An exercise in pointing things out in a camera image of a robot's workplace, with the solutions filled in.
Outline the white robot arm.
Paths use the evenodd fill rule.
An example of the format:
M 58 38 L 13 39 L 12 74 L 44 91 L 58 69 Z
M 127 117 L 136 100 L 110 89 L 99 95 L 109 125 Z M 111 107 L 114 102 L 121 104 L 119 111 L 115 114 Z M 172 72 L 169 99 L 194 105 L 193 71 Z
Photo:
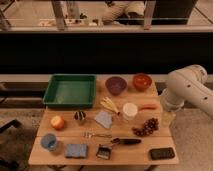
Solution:
M 213 120 L 213 90 L 204 85 L 207 77 L 207 71 L 201 65 L 190 65 L 167 75 L 166 88 L 159 96 L 163 108 L 161 124 L 164 127 L 170 126 L 176 116 L 175 112 L 186 101 Z

